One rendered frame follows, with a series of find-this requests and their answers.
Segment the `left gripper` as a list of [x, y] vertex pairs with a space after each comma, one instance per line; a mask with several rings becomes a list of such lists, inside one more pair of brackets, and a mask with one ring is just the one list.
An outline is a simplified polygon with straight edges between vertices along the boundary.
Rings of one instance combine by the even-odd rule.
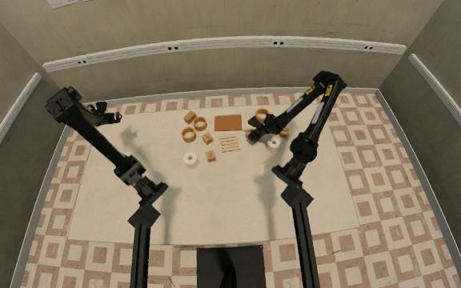
[[106, 124], [110, 125], [110, 124], [115, 124], [115, 123], [120, 123], [121, 122], [122, 115], [119, 112], [115, 112], [115, 113], [116, 113], [116, 120], [114, 119], [114, 116], [115, 116], [114, 113], [111, 113], [111, 118], [106, 119], [106, 123], [104, 125], [106, 125]]

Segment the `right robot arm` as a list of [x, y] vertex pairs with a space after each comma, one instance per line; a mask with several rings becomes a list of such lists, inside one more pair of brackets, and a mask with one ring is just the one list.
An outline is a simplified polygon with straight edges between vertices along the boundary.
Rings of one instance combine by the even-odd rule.
[[[267, 114], [263, 122], [264, 124], [261, 124], [255, 116], [248, 120], [248, 124], [255, 128], [253, 130], [255, 135], [259, 135], [260, 133], [266, 135], [270, 134], [270, 132], [277, 135], [317, 97], [324, 94], [307, 129], [304, 132], [299, 132], [298, 137], [290, 144], [290, 151], [293, 153], [294, 157], [292, 157], [289, 163], [287, 162], [283, 168], [279, 166], [279, 164], [276, 166], [285, 177], [296, 182], [300, 186], [303, 182], [299, 178], [307, 167], [307, 163], [314, 161], [317, 157], [318, 141], [323, 127], [327, 122], [339, 94], [347, 87], [347, 84], [342, 81], [338, 74], [324, 70], [320, 71], [313, 78], [313, 81], [315, 83], [312, 87], [279, 116], [276, 117], [273, 114]], [[325, 86], [324, 88], [319, 84], [320, 82]], [[265, 122], [267, 122], [267, 124]]]

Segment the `white tape roll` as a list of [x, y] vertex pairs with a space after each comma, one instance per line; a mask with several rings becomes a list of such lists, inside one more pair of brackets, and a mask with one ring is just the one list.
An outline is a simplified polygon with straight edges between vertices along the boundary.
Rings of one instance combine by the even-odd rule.
[[190, 169], [194, 169], [195, 167], [198, 166], [198, 158], [196, 154], [193, 152], [189, 152], [185, 154], [183, 160], [186, 163], [186, 166]]
[[279, 144], [280, 141], [277, 138], [270, 138], [267, 143], [267, 150], [271, 153], [274, 153], [278, 150]]

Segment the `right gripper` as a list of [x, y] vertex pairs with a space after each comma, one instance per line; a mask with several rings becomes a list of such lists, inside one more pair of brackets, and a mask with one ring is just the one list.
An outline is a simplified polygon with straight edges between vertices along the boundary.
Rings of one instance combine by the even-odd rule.
[[259, 135], [255, 135], [252, 130], [251, 133], [248, 134], [248, 139], [251, 140], [253, 143], [256, 143], [262, 136], [264, 135], [262, 135], [261, 133]]

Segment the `small wooden pallet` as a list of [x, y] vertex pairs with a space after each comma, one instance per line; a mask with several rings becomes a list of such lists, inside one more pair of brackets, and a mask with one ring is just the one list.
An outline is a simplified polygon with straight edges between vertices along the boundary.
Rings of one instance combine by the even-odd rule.
[[237, 134], [221, 136], [219, 137], [219, 139], [221, 143], [222, 153], [240, 150]]

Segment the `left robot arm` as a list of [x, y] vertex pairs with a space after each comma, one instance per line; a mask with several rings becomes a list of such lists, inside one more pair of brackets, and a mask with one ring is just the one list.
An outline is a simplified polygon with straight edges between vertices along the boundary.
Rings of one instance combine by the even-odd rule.
[[93, 105], [84, 106], [79, 102], [81, 99], [82, 96], [72, 86], [64, 87], [49, 98], [44, 107], [52, 114], [54, 120], [59, 124], [63, 122], [77, 131], [96, 150], [110, 160], [116, 166], [114, 174], [127, 186], [134, 186], [141, 198], [138, 204], [142, 205], [153, 197], [164, 183], [160, 182], [156, 186], [146, 175], [142, 178], [146, 172], [146, 168], [143, 165], [140, 166], [142, 163], [132, 154], [128, 157], [121, 153], [95, 128], [95, 126], [104, 125], [106, 119], [111, 118], [111, 113], [105, 113], [106, 101], [96, 102], [97, 109], [95, 109]]

